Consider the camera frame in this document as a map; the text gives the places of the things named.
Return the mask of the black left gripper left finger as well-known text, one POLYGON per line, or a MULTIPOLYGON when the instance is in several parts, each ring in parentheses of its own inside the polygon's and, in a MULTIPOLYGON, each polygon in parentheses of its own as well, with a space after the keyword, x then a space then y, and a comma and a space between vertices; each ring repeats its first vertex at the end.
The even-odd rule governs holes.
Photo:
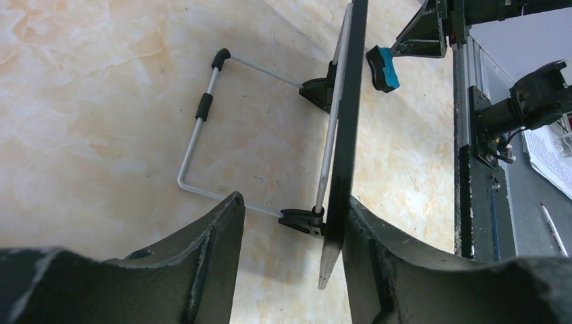
POLYGON ((244 232, 234 192, 124 259, 56 247, 1 250, 2 323, 228 323, 244 232))

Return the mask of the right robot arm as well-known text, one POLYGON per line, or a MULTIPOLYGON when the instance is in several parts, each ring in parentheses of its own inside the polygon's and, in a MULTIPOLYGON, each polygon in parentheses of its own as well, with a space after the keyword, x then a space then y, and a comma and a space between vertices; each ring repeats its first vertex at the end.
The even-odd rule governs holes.
MULTIPOLYGON (((469 27, 486 22, 564 9, 570 1, 425 1, 390 48, 393 57, 442 58, 448 46, 462 48, 469 27)), ((509 98, 483 109, 473 108, 474 155, 492 167, 512 163, 496 139, 520 128, 535 130, 571 112, 571 64, 554 61, 518 80, 509 98)))

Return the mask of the small black-framed whiteboard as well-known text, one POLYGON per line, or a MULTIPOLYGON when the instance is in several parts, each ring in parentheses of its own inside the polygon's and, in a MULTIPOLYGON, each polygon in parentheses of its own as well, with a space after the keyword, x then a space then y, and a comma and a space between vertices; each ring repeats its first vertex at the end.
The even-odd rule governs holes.
POLYGON ((331 117, 337 123, 318 289, 325 290, 343 247, 355 166, 368 2, 352 1, 344 27, 331 117))

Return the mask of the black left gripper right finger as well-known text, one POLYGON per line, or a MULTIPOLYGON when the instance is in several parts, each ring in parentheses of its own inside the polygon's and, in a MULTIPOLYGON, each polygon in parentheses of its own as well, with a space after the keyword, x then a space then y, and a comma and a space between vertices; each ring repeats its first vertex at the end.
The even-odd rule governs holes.
POLYGON ((354 323, 571 322, 570 259, 471 261, 349 203, 343 263, 354 323))

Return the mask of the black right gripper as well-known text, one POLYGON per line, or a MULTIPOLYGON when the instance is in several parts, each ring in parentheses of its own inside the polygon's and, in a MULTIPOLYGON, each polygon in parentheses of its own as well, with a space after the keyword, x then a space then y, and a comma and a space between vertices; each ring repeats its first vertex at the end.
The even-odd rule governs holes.
POLYGON ((570 1, 445 1, 427 0, 397 36, 391 47, 393 57, 441 59, 447 46, 443 20, 447 17, 446 35, 452 47, 467 42, 468 30, 476 24, 503 21, 546 11, 571 7, 570 1))

